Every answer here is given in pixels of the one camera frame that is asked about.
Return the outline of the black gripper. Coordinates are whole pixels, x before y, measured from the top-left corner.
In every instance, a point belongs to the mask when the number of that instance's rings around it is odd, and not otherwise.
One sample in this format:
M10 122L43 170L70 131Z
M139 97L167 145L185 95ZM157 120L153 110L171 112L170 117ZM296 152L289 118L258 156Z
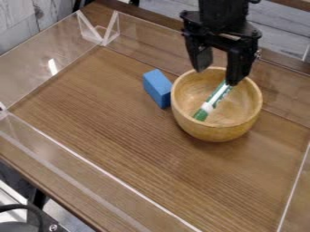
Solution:
M250 74L261 31L247 21L250 5L261 0L199 0L197 11L179 17L185 27L187 54L198 73L214 62L213 47L227 52L226 83L237 86Z

